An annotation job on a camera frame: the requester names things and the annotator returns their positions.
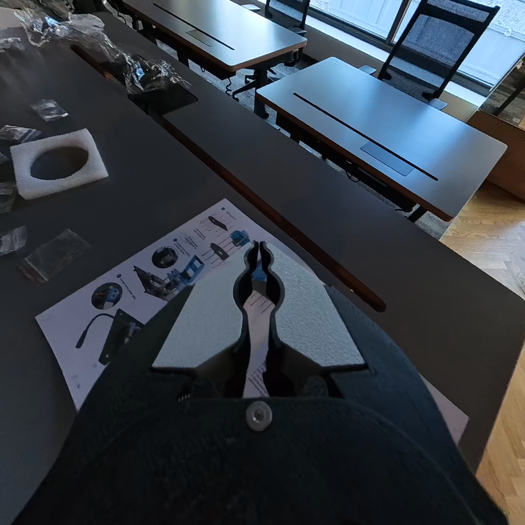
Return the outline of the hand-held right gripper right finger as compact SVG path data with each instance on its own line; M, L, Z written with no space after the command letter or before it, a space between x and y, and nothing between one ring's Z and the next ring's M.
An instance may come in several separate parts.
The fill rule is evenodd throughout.
M326 285L276 246L259 244L270 315L266 371L272 397L300 395L311 377L366 370Z

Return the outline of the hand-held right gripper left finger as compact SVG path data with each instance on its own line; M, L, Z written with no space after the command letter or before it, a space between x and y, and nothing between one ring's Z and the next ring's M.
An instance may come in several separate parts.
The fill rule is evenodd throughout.
M250 361L248 316L259 243L252 241L191 287L152 370L211 381L225 397L242 397Z

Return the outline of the robot arm instruction booklet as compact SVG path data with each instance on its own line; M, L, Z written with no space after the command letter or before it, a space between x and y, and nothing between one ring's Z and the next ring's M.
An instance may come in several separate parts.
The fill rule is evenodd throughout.
M146 349L153 348L147 365L152 370L191 287L252 241L270 243L311 270L291 248L223 199L39 314L37 323L57 358L75 409L81 409L103 371L131 350L131 341L146 324L175 300L158 341L146 336ZM243 395L268 397L262 375L275 305L266 292L260 250L252 285L244 304L251 354Z

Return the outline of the clear zip bag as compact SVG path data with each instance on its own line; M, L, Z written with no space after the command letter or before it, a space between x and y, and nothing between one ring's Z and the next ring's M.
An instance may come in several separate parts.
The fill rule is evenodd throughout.
M33 284L43 285L90 249L82 237L65 229L22 259L17 268Z

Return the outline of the empty black desk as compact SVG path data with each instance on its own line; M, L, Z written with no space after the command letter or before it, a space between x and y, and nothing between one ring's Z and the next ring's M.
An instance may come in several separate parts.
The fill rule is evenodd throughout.
M257 90L272 67L291 62L307 39L232 1L123 1L146 35L192 61L215 77L232 78L252 69L255 79L232 92Z
M507 145L335 57L256 91L276 123L416 222L450 221Z

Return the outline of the white foam square with hole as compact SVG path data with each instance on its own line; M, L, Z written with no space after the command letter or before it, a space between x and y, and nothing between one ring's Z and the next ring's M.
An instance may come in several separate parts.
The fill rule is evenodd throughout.
M87 161L81 169L63 179L42 180L31 175L31 168L42 154L63 147L80 148L87 152ZM109 176L97 145L87 129L18 144L10 147L10 153L17 191L25 200L60 193Z

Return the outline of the mirrored wooden cabinet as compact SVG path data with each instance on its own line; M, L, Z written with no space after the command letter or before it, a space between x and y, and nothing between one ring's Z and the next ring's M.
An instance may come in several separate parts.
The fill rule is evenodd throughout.
M488 180L524 200L524 57L467 123L507 145Z

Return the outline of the scattered small screw bags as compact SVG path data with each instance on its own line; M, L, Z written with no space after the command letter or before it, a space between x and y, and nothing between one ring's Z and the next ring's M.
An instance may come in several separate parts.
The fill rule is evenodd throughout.
M54 121L67 117L69 114L55 101L42 99L31 108L44 121ZM13 145L37 140L41 132L36 129L24 128L19 126L4 125L1 128L1 140ZM1 213L8 213L14 204L18 188L14 179L1 182ZM19 226L7 232L1 233L1 256L9 255L22 249L27 243L28 233L26 226Z

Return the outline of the crumpled clear plastic wrap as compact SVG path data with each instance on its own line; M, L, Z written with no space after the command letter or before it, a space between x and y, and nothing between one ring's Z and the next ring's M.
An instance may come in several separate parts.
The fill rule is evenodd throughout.
M70 14L64 22L23 8L15 10L28 41L36 47L49 42L67 42L102 53L112 65L120 67L128 93L138 94L167 87L168 84L191 86L163 59L131 55L118 47L104 31L104 22L92 14Z

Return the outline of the black mesh office chair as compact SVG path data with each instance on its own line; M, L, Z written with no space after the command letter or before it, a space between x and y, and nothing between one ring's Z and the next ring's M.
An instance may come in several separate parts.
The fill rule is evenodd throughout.
M445 87L499 10L472 1L421 1L377 79L443 110Z
M309 6L310 1L266 1L264 17L304 37Z

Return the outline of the large glass window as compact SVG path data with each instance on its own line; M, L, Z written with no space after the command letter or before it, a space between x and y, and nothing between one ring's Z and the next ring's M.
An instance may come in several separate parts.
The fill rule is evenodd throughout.
M344 29L360 30L386 43L407 5L393 43L401 36L420 1L311 1L309 13ZM524 1L476 1L499 11L458 72L493 88L524 61Z

